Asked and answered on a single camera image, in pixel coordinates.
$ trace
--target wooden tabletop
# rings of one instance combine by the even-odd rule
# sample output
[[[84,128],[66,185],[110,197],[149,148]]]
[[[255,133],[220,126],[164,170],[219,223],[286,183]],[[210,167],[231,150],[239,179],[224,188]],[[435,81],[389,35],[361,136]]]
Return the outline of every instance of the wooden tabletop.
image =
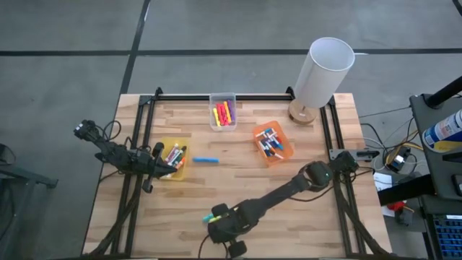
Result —
[[[352,94],[335,94],[335,98],[345,147],[364,148]],[[122,143],[131,136],[138,99],[139,95],[121,96],[115,119],[121,122],[122,130],[115,142]],[[288,105],[288,101],[238,101],[236,130],[215,132],[209,125],[208,101],[156,102],[151,146],[162,137],[189,137],[191,157],[218,157],[220,163],[188,162],[183,181],[155,180],[151,194],[141,193],[132,256],[197,257],[199,245],[207,234],[201,219],[213,206],[226,203],[231,207],[244,199],[259,198],[289,181],[306,163],[327,161],[321,117],[318,115],[310,125],[297,125],[287,116]],[[272,120],[281,124],[295,152],[286,162],[267,168],[251,133],[254,126]],[[332,124],[330,129],[335,144]],[[103,176],[114,170],[113,166],[105,166]],[[114,175],[100,184],[84,253],[94,249],[116,221],[122,183],[123,176]],[[390,251],[372,175],[359,176],[354,181],[354,192],[361,221],[376,241]],[[317,195],[306,191],[295,197],[308,199]],[[349,230],[356,251],[351,225]],[[259,224],[239,239],[247,244],[245,257],[344,256],[333,191],[309,203],[283,201],[268,210]],[[121,242],[124,246],[125,235]],[[201,256],[222,258],[225,249],[222,244],[208,240]]]

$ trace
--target concrete floor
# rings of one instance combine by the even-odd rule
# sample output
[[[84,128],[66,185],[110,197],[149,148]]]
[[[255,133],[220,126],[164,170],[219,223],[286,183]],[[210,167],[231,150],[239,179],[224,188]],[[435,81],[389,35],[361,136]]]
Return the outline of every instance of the concrete floor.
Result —
[[[142,0],[1,0],[0,51],[129,50]],[[308,48],[322,36],[353,48],[460,48],[462,17],[451,0],[156,0],[140,49]],[[138,57],[129,93],[283,92],[304,56]],[[19,258],[78,256],[101,164],[74,137],[83,118],[112,120],[128,57],[0,56],[0,142],[17,164],[59,178],[35,191]],[[462,54],[357,56],[338,92],[353,92],[358,114],[408,105],[459,77]],[[410,110],[364,118],[382,138]],[[403,138],[402,128],[388,141]],[[375,138],[369,129],[366,137]],[[423,155],[416,152],[418,158]],[[426,167],[419,171],[427,173]],[[393,251],[424,256],[418,228],[387,220]]]

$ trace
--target clear plastic bin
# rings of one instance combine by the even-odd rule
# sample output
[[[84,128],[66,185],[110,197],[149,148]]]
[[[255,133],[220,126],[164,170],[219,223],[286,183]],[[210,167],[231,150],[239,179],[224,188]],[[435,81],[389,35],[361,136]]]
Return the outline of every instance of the clear plastic bin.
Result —
[[[212,93],[210,94],[210,126],[215,131],[233,131],[237,126],[237,114],[236,114],[236,94],[235,93]],[[217,120],[214,114],[214,108],[218,111],[218,106],[221,106],[227,102],[228,109],[230,112],[231,122],[228,122],[228,125],[222,125],[222,121],[218,119],[219,125],[217,125]]]

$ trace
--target cylindrical lamp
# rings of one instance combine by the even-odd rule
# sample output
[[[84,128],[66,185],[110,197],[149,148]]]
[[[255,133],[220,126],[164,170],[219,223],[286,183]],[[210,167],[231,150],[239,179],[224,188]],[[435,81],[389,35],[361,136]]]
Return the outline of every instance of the cylindrical lamp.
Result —
[[[336,38],[319,38],[310,47],[295,85],[289,117],[298,124],[311,123],[317,108],[327,104],[354,63],[354,51]]]

